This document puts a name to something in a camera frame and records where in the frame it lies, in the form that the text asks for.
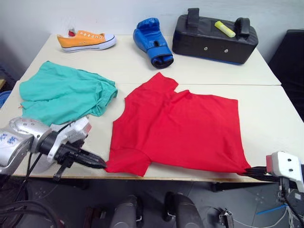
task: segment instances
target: orange sneaker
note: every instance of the orange sneaker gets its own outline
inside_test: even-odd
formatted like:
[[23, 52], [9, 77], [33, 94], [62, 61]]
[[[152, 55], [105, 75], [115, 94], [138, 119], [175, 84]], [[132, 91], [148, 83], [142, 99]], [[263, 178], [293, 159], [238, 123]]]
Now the orange sneaker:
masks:
[[74, 37], [66, 38], [57, 35], [57, 38], [65, 52], [103, 50], [116, 44], [116, 37], [112, 34], [94, 34], [82, 30], [78, 31]]

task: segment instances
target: white shoe sole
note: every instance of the white shoe sole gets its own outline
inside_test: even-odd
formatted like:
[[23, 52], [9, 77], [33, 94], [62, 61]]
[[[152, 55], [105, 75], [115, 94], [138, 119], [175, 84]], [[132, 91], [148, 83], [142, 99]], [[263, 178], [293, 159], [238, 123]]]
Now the white shoe sole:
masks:
[[108, 40], [101, 44], [95, 44], [95, 45], [87, 45], [87, 46], [79, 46], [79, 47], [63, 47], [64, 52], [77, 52], [77, 51], [84, 51], [84, 50], [104, 50], [109, 47], [112, 47], [116, 44], [116, 37], [113, 37], [111, 40]]

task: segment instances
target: yellow highlighter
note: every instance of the yellow highlighter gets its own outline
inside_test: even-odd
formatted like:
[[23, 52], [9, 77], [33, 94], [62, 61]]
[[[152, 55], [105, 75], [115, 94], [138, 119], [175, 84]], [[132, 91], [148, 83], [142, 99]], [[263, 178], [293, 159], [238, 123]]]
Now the yellow highlighter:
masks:
[[230, 38], [236, 36], [236, 33], [234, 31], [232, 31], [231, 29], [229, 29], [221, 21], [215, 22], [214, 26], [217, 27], [219, 30], [221, 30], [223, 33], [225, 33]]

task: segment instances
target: blue boxing glove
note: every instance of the blue boxing glove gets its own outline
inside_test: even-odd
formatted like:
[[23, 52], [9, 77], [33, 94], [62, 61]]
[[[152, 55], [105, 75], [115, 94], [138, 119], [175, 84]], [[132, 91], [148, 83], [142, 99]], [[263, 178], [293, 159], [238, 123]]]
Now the blue boxing glove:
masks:
[[139, 22], [133, 33], [136, 45], [148, 54], [153, 66], [158, 69], [173, 63], [173, 55], [160, 31], [157, 18], [148, 18]]

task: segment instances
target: red t-shirt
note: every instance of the red t-shirt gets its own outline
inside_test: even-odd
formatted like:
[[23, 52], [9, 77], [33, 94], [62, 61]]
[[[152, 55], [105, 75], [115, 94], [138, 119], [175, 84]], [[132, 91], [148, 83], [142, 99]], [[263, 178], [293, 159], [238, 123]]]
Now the red t-shirt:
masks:
[[184, 168], [243, 173], [238, 101], [176, 93], [177, 82], [157, 73], [125, 98], [113, 122], [107, 172], [143, 176], [151, 162]]

